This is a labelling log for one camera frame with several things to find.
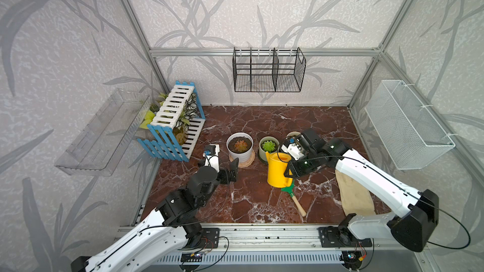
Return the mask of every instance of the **white mesh basket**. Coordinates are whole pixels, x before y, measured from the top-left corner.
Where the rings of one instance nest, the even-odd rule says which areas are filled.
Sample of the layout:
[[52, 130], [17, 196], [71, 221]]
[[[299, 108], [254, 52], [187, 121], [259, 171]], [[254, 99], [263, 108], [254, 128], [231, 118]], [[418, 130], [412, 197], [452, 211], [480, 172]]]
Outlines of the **white mesh basket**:
[[365, 107], [397, 169], [420, 169], [455, 147], [413, 91], [383, 80]]

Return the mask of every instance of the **succulent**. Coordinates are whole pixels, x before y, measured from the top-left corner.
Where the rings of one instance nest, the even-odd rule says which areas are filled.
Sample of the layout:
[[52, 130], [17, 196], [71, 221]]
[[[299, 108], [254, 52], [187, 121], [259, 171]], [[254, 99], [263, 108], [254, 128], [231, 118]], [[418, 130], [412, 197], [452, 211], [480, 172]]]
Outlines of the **succulent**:
[[239, 153], [244, 153], [247, 151], [247, 143], [245, 141], [237, 141], [235, 142], [234, 148], [237, 150]]
[[263, 144], [262, 144], [262, 149], [264, 151], [267, 151], [268, 153], [271, 153], [275, 150], [275, 143], [273, 141], [265, 141]]

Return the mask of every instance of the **wooden trowel handle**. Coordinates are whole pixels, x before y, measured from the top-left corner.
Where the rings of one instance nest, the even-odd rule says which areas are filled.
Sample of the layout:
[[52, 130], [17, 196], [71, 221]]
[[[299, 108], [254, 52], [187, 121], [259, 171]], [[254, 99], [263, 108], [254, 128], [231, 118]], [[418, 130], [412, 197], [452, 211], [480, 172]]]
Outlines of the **wooden trowel handle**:
[[294, 203], [296, 204], [296, 207], [298, 207], [298, 210], [299, 210], [299, 213], [301, 214], [302, 217], [305, 217], [306, 216], [306, 211], [304, 211], [303, 207], [301, 206], [301, 204], [299, 203], [298, 199], [296, 198], [296, 196], [293, 194], [291, 196], [292, 200], [294, 201]]

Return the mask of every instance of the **round wooden coaster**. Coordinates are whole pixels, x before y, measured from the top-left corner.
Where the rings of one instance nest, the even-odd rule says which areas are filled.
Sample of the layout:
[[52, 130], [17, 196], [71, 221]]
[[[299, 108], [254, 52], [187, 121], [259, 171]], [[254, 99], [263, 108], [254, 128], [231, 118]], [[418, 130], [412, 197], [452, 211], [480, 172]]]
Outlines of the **round wooden coaster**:
[[[242, 163], [239, 162], [239, 168], [249, 167], [255, 158], [256, 158], [256, 152], [252, 149], [252, 154], [250, 155], [250, 158], [245, 162], [242, 162]], [[234, 160], [230, 154], [228, 155], [228, 159], [231, 162]]]

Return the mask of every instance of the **aluminum rail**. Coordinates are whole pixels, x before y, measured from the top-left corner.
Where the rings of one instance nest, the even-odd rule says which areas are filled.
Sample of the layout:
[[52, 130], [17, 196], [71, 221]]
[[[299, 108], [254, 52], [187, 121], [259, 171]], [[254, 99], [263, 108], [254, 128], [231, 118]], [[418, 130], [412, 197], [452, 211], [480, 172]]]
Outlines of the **aluminum rail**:
[[[238, 56], [249, 56], [250, 48], [236, 48]], [[294, 56], [297, 49], [275, 49], [279, 56]], [[257, 49], [252, 48], [252, 56], [271, 56], [273, 49]], [[375, 57], [380, 53], [379, 49], [332, 49], [332, 48], [301, 48], [305, 57], [308, 56], [363, 56]], [[212, 48], [154, 48], [149, 51], [152, 57], [167, 57], [167, 56], [232, 56], [233, 48], [212, 49]]]

